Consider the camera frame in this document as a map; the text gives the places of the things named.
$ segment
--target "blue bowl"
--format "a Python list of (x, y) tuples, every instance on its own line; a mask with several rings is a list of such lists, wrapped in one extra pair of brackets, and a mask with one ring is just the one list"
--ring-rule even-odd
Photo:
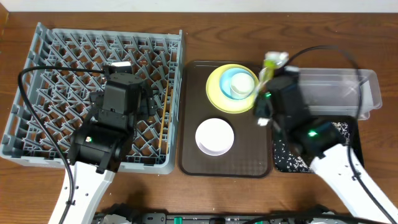
[(225, 71), (220, 78), (220, 89), (224, 93), (225, 96), (231, 98), (232, 100), (236, 100), (231, 96), (231, 78), (238, 73), (246, 73), (250, 76), (251, 73), (243, 68), (230, 68)]

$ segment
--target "brown tray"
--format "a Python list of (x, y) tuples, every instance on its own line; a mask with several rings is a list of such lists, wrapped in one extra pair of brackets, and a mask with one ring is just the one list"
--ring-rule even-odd
[[(220, 177), (265, 177), (273, 168), (271, 162), (271, 130), (257, 125), (252, 109), (228, 114), (216, 109), (206, 95), (206, 81), (219, 66), (236, 63), (258, 74), (261, 67), (245, 62), (190, 62), (183, 73), (178, 165), (188, 175)], [(234, 130), (232, 148), (220, 156), (203, 153), (195, 142), (199, 124), (210, 118), (227, 121)]]

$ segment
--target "teal object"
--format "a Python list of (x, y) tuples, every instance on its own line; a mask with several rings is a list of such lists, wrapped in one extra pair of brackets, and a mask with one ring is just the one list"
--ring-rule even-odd
[(243, 69), (243, 68), (230, 68), (227, 71), (225, 71), (220, 78), (220, 89), (224, 93), (224, 95), (232, 100), (236, 100), (231, 96), (231, 78), (238, 73), (245, 73), (250, 75), (249, 71)]
[(182, 217), (175, 217), (174, 224), (182, 224)]

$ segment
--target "clear plastic container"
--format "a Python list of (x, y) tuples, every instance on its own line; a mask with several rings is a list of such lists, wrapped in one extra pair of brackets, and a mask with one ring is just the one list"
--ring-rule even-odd
[[(373, 70), (361, 69), (363, 99), (361, 116), (382, 106), (380, 86)], [(354, 69), (301, 68), (299, 85), (305, 102), (314, 115), (350, 115), (358, 109), (358, 79)]]

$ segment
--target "yellow plate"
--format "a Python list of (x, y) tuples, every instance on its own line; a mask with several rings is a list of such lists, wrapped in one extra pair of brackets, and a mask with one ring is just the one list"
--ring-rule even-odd
[(216, 68), (207, 79), (206, 94), (210, 103), (217, 109), (226, 113), (243, 113), (253, 107), (256, 93), (253, 92), (243, 100), (233, 100), (224, 95), (220, 88), (220, 78), (230, 68), (243, 68), (247, 70), (253, 76), (255, 86), (259, 84), (257, 76), (245, 66), (235, 64), (223, 65)]

